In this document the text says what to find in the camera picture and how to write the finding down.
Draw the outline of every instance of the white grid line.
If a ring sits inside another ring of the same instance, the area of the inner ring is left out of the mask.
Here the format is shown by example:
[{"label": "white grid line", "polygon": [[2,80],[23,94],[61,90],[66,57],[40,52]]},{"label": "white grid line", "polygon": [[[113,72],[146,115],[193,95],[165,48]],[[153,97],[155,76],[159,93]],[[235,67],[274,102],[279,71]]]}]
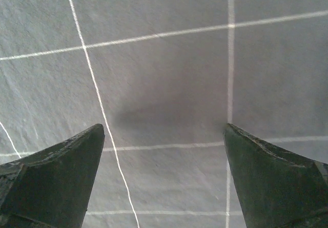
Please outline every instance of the white grid line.
[{"label": "white grid line", "polygon": [[78,23],[78,20],[77,20],[77,15],[76,15],[76,12],[75,12],[73,0],[68,0],[68,1],[70,3],[70,6],[71,6],[71,10],[72,10],[73,18],[74,18],[74,21],[75,21],[76,29],[77,29],[77,32],[78,32],[78,36],[79,36],[79,38],[81,40],[81,44],[82,44],[84,53],[86,55],[87,63],[88,63],[88,66],[89,66],[89,69],[90,69],[90,74],[92,76],[92,80],[93,80],[93,83],[94,83],[94,86],[95,86],[95,89],[96,89],[96,92],[97,92],[97,96],[98,96],[99,104],[100,104],[100,107],[101,107],[102,115],[104,117],[104,120],[105,120],[105,123],[106,123],[106,127],[107,127],[108,133],[109,133],[110,138],[111,138],[111,141],[112,141],[113,149],[114,149],[115,156],[116,156],[117,166],[118,166],[118,169],[119,169],[119,171],[121,173],[122,179],[124,181],[125,187],[126,187],[127,192],[128,192],[129,202],[130,202],[132,211],[134,213],[134,216],[135,216],[135,219],[136,219],[136,222],[137,222],[137,227],[140,228],[139,220],[138,220],[137,214],[135,212],[135,209],[134,209],[134,206],[133,206],[133,203],[132,203],[132,200],[131,200],[130,190],[129,190],[128,184],[127,184],[127,182],[125,180],[124,174],[122,172],[120,163],[119,163],[119,159],[118,159],[117,150],[116,150],[115,142],[114,142],[114,139],[113,139],[113,135],[112,135],[112,133],[111,133],[111,131],[109,129],[109,125],[108,125],[108,122],[107,122],[105,110],[104,110],[104,107],[103,107],[103,102],[101,101],[100,92],[99,92],[98,85],[97,85],[97,82],[95,80],[94,73],[93,73],[92,66],[91,66],[91,62],[90,62],[90,59],[89,59],[89,54],[88,54],[87,48],[85,46],[85,42],[83,40],[82,33],[81,33],[81,30],[80,30],[80,26],[79,26],[79,23]]},{"label": "white grid line", "polygon": [[13,148],[14,151],[15,151],[15,154],[13,154],[13,155],[18,155],[18,157],[21,159],[21,155],[20,155],[20,153],[17,151],[17,149],[16,149],[16,147],[15,147],[15,145],[14,145],[14,142],[11,140],[11,137],[10,137],[8,131],[6,130],[4,124],[2,124],[1,121],[0,121],[0,126],[1,126],[2,129],[5,131],[5,133],[6,133],[7,137],[8,137],[8,139],[9,139],[9,141],[10,141],[10,143],[11,143],[11,146],[12,146],[12,148]]},{"label": "white grid line", "polygon": [[[140,215],[191,215],[191,216],[217,216],[226,215],[223,211],[213,212],[196,212],[196,211],[136,211]],[[87,212],[86,215],[117,215],[117,214],[133,214],[130,210],[118,210],[118,211],[102,211],[102,212]],[[240,216],[241,211],[230,212],[230,215]]]},{"label": "white grid line", "polygon": [[[264,141],[270,143],[284,143],[284,142],[307,142],[307,141],[328,141],[328,136],[306,136],[306,137],[283,137],[283,138],[268,138]],[[129,146],[116,148],[117,151],[134,151],[134,150],[159,150],[159,149],[192,149],[192,148],[209,148],[224,146],[223,141],[212,143],[191,143],[191,144],[163,144],[155,146]],[[104,148],[103,152],[113,152],[113,148]],[[20,152],[20,155],[31,155],[36,152]],[[16,153],[0,154],[0,157],[15,156]]]},{"label": "white grid line", "polygon": [[[312,12],[312,13],[295,14],[295,15],[289,15],[289,16],[274,17],[274,18],[268,18],[268,19],[253,20],[253,21],[249,21],[249,22],[235,23],[234,25],[232,25],[230,27],[240,28],[240,27],[267,25],[267,24],[273,24],[273,23],[290,22],[293,20],[323,17],[323,16],[327,16],[327,15],[328,15],[328,10],[324,10],[324,11],[317,11],[317,12]],[[218,30],[228,29],[228,28],[229,28],[229,25],[219,25],[219,26],[210,26],[210,27],[203,27],[203,28],[186,29],[186,30],[181,30],[181,31],[164,32],[164,33],[157,33],[157,34],[152,34],[152,35],[145,35],[145,36],[141,36],[141,37],[133,37],[133,38],[126,38],[126,39],[114,40],[114,41],[109,41],[109,42],[85,45],[85,48],[91,49],[91,48],[98,48],[98,47],[104,47],[104,46],[110,46],[110,45],[119,45],[119,44],[125,44],[125,43],[139,42],[139,41],[150,40],[150,39],[161,38],[161,37],[178,36],[178,35],[185,35],[185,34],[199,33],[199,32],[218,31]],[[63,49],[57,49],[57,50],[35,52],[35,53],[31,53],[31,54],[0,57],[0,61],[1,60],[14,60],[14,59],[29,58],[29,57],[37,57],[37,56],[42,56],[42,55],[57,54],[57,53],[70,52],[70,51],[76,51],[76,50],[82,50],[82,49],[83,49],[83,46],[76,46],[76,47],[63,48]]]},{"label": "white grid line", "polygon": [[[228,0],[228,123],[232,123],[233,117],[233,89],[234,89],[234,59],[235,59],[235,0]],[[225,209],[225,228],[230,224],[230,185],[231,172],[229,161],[227,159],[227,205]]]}]

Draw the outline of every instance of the gray fabric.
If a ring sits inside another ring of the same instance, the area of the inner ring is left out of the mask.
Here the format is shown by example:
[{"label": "gray fabric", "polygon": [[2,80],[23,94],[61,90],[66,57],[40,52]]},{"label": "gray fabric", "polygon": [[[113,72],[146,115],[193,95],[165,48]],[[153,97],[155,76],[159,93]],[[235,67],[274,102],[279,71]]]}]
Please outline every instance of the gray fabric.
[{"label": "gray fabric", "polygon": [[[231,179],[226,216],[228,0],[73,4],[140,227],[245,227]],[[69,1],[0,7],[0,121],[21,156],[105,125]],[[324,10],[328,0],[235,0],[232,122],[328,163]],[[257,22],[295,14],[306,15]],[[106,136],[83,228],[137,227]],[[2,127],[0,145],[0,163],[18,158]]]}]

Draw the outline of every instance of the black object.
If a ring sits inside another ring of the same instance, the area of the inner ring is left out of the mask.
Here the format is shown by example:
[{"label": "black object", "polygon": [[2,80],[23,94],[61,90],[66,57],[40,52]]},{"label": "black object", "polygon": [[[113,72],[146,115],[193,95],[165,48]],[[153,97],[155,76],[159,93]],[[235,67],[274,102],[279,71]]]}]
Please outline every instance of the black object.
[{"label": "black object", "polygon": [[0,227],[80,228],[104,146],[96,124],[25,158],[0,165]]},{"label": "black object", "polygon": [[224,132],[248,228],[328,227],[328,165],[261,140],[235,125]]}]

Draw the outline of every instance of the white line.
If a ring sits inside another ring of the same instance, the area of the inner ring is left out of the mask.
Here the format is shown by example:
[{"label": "white line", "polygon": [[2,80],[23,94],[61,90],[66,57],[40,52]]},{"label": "white line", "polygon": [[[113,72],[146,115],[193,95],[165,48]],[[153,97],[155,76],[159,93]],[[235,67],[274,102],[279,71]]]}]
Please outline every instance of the white line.
[{"label": "white line", "polygon": [[109,129],[109,125],[108,125],[108,122],[107,122],[105,110],[104,110],[104,107],[103,107],[103,102],[101,101],[100,92],[99,92],[98,85],[97,85],[96,79],[94,77],[94,73],[93,73],[93,70],[92,70],[91,62],[90,62],[90,59],[89,59],[89,54],[88,54],[87,48],[85,46],[85,43],[84,43],[84,40],[83,40],[83,37],[82,37],[82,33],[81,33],[81,30],[80,30],[80,26],[79,26],[79,23],[78,23],[78,20],[77,20],[77,15],[76,15],[76,12],[75,12],[73,0],[69,0],[69,3],[70,3],[70,6],[71,6],[71,10],[72,10],[73,18],[74,18],[74,21],[75,21],[76,29],[77,29],[77,32],[78,32],[78,36],[79,36],[79,38],[81,40],[81,44],[82,44],[84,53],[86,55],[86,59],[87,59],[88,66],[89,66],[89,69],[90,69],[90,74],[91,74],[91,77],[92,77],[92,80],[93,80],[93,83],[94,83],[94,86],[95,86],[95,89],[96,89],[96,92],[97,92],[97,96],[98,96],[99,104],[100,104],[100,107],[101,107],[102,115],[104,117],[104,120],[105,120],[105,123],[106,123],[106,127],[107,127],[108,133],[109,133],[110,138],[111,138],[111,141],[112,141],[112,145],[113,145],[115,156],[116,156],[117,166],[118,166],[118,169],[119,169],[119,171],[121,173],[122,179],[124,181],[125,187],[126,187],[127,192],[128,192],[129,202],[130,202],[132,211],[134,213],[134,216],[135,216],[135,219],[136,219],[136,222],[137,222],[137,227],[140,228],[139,220],[138,220],[137,214],[135,212],[135,209],[134,209],[134,206],[133,206],[133,203],[132,203],[132,200],[131,200],[130,190],[129,190],[128,184],[127,184],[127,182],[125,180],[125,177],[124,177],[124,174],[122,172],[121,166],[119,164],[119,159],[118,159],[117,150],[116,150],[116,146],[115,146],[115,143],[114,143],[113,135],[112,135],[112,133],[111,133],[111,131]]},{"label": "white line", "polygon": [[[219,26],[187,29],[187,30],[181,30],[181,31],[164,32],[164,33],[158,33],[158,34],[152,34],[152,35],[145,35],[145,36],[141,36],[141,37],[119,39],[119,40],[114,40],[114,41],[109,41],[109,42],[86,45],[85,48],[91,49],[91,48],[98,48],[98,47],[109,46],[109,45],[119,45],[119,44],[125,44],[125,43],[139,42],[139,41],[150,40],[150,39],[161,38],[161,37],[178,36],[178,35],[184,35],[184,34],[189,34],[189,33],[218,31],[218,30],[222,30],[222,29],[228,29],[229,27],[230,28],[233,28],[233,27],[240,28],[240,27],[249,27],[249,26],[280,23],[280,22],[290,22],[292,20],[310,19],[310,18],[315,18],[315,17],[323,17],[323,16],[327,16],[327,15],[328,15],[328,10],[317,11],[314,13],[295,14],[295,15],[290,15],[290,16],[282,16],[282,17],[275,17],[275,18],[269,18],[269,19],[253,20],[250,22],[235,23],[234,25],[230,25],[230,26],[229,25],[219,25]],[[50,50],[50,51],[44,51],[44,52],[36,52],[36,53],[32,53],[32,54],[0,57],[0,61],[1,60],[22,59],[22,58],[36,57],[36,56],[49,55],[49,54],[57,54],[57,53],[82,50],[82,49],[83,49],[83,46],[76,46],[76,47],[71,47],[71,48]]]},{"label": "white line", "polygon": [[[283,138],[268,138],[264,141],[270,143],[284,143],[284,142],[307,142],[307,141],[328,141],[328,136],[306,136],[306,137],[283,137]],[[224,146],[224,142],[212,142],[212,143],[191,143],[191,144],[163,144],[155,146],[130,146],[119,147],[117,151],[132,151],[132,150],[158,150],[158,149],[192,149],[192,148],[209,148]],[[104,148],[103,152],[113,152],[113,148]],[[31,155],[36,152],[20,152],[20,155]],[[16,153],[0,154],[0,157],[15,156]]]},{"label": "white line", "polygon": [[1,60],[23,59],[23,58],[36,57],[36,56],[41,56],[41,55],[57,54],[57,53],[69,52],[69,51],[74,51],[74,50],[82,50],[82,49],[83,49],[82,46],[77,46],[77,47],[71,47],[71,48],[65,48],[65,49],[49,50],[49,51],[44,51],[44,52],[36,52],[36,53],[25,54],[25,55],[0,57],[0,61]]},{"label": "white line", "polygon": [[[233,116],[233,90],[234,90],[234,69],[235,69],[235,0],[228,0],[228,123],[232,123]],[[230,224],[230,183],[231,174],[229,161],[227,159],[227,205],[225,228]]]},{"label": "white line", "polygon": [[8,139],[9,139],[9,141],[10,141],[10,143],[11,143],[11,146],[12,146],[12,148],[13,148],[13,149],[14,149],[14,151],[16,152],[16,153],[15,153],[15,154],[13,154],[13,155],[18,155],[18,157],[19,157],[19,158],[21,158],[21,155],[20,155],[20,153],[17,151],[17,149],[16,149],[16,147],[15,147],[15,145],[14,145],[13,141],[11,140],[11,137],[10,137],[9,133],[7,132],[7,130],[6,130],[6,128],[5,128],[5,126],[2,124],[2,122],[1,122],[1,121],[0,121],[0,126],[2,127],[2,129],[4,129],[5,133],[7,134],[7,137],[8,137]]},{"label": "white line", "polygon": [[[214,211],[214,212],[195,212],[195,211],[136,211],[140,215],[191,215],[191,216],[217,216],[226,215],[226,212]],[[116,215],[116,214],[133,214],[129,210],[118,211],[103,211],[103,212],[87,212],[86,215]],[[240,216],[241,211],[231,212],[230,215]]]}]

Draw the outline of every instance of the vertical white line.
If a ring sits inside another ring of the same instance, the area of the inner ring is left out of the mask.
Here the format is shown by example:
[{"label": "vertical white line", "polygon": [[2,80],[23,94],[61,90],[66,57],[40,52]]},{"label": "vertical white line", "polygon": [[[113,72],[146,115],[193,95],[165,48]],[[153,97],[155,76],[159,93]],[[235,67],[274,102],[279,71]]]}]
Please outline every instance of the vertical white line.
[{"label": "vertical white line", "polygon": [[11,140],[11,137],[10,137],[8,131],[6,130],[5,126],[2,124],[1,121],[0,121],[0,126],[2,127],[2,129],[4,129],[5,133],[7,134],[7,137],[8,137],[8,139],[9,139],[9,141],[10,141],[10,143],[11,143],[11,146],[12,146],[12,148],[14,149],[16,155],[18,155],[18,157],[21,159],[21,155],[20,155],[20,153],[17,151],[17,149],[16,149],[16,147],[15,147],[13,141]]},{"label": "vertical white line", "polygon": [[[232,123],[233,110],[233,85],[234,85],[234,42],[235,42],[235,0],[228,0],[228,123]],[[225,228],[230,224],[230,185],[231,172],[227,160],[227,206]]]},{"label": "vertical white line", "polygon": [[101,101],[101,96],[100,96],[99,88],[98,88],[97,82],[96,82],[95,77],[94,77],[94,73],[93,73],[93,70],[92,70],[92,66],[91,66],[89,54],[88,54],[88,51],[87,51],[87,47],[86,47],[86,45],[84,43],[84,40],[83,40],[83,37],[82,37],[82,33],[81,33],[81,30],[80,30],[80,26],[79,26],[79,23],[78,23],[78,20],[77,20],[77,15],[76,15],[76,12],[75,12],[73,0],[68,0],[68,1],[70,3],[70,6],[71,6],[71,10],[72,10],[73,18],[74,18],[74,21],[75,21],[76,29],[78,31],[78,36],[80,38],[80,41],[81,41],[81,44],[82,44],[82,48],[83,48],[84,53],[86,55],[87,63],[88,63],[88,66],[89,66],[89,70],[90,70],[90,73],[91,73],[93,84],[94,84],[95,89],[96,89],[96,92],[97,92],[97,96],[98,96],[98,100],[99,100],[101,112],[102,112],[102,115],[103,115],[104,120],[105,120],[106,128],[108,130],[108,133],[109,133],[110,138],[111,138],[111,141],[112,141],[112,145],[113,145],[113,149],[114,149],[114,152],[115,152],[117,166],[118,166],[119,172],[121,173],[122,179],[124,181],[125,187],[126,187],[127,192],[128,192],[129,202],[130,202],[130,205],[131,205],[131,208],[132,208],[132,212],[133,212],[134,217],[135,217],[136,222],[137,222],[137,227],[140,228],[139,220],[138,220],[138,217],[137,217],[137,213],[136,213],[136,211],[134,209],[134,206],[133,206],[133,203],[132,203],[132,200],[131,200],[130,190],[129,190],[128,184],[126,182],[126,179],[124,177],[123,171],[121,169],[120,163],[119,163],[119,159],[118,159],[118,155],[117,155],[117,149],[116,149],[116,146],[115,146],[113,135],[112,135],[111,130],[109,129],[109,125],[108,125],[107,117],[106,117],[106,114],[105,114],[103,102]]}]

